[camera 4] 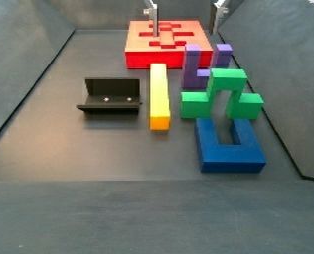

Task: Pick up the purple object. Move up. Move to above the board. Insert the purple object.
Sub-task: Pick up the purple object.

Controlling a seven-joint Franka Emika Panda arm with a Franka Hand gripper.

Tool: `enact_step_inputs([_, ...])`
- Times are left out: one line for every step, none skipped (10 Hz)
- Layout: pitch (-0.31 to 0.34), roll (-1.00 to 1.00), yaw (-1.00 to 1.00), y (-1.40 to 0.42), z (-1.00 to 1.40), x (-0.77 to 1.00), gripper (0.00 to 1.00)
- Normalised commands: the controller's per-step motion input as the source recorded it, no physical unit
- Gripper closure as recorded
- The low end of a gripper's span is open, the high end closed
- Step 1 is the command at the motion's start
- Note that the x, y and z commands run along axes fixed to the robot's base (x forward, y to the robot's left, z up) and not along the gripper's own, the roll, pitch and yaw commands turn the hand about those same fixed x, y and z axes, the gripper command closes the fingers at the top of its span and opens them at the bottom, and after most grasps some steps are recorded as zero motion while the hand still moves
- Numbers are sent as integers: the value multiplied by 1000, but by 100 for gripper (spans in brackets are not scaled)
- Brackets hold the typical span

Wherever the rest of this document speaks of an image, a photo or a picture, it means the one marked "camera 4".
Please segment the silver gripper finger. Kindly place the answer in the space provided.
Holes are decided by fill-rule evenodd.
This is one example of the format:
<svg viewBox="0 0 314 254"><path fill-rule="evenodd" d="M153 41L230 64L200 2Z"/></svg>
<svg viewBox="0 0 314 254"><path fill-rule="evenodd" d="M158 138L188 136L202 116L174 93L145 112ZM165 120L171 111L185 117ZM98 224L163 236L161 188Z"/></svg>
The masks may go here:
<svg viewBox="0 0 314 254"><path fill-rule="evenodd" d="M213 21L213 32L217 31L220 19L229 12L228 4L230 0L217 0L213 4L214 8L214 21Z"/></svg>
<svg viewBox="0 0 314 254"><path fill-rule="evenodd" d="M143 0L147 8L143 10L143 15L153 21L153 36L158 36L158 6L153 0Z"/></svg>

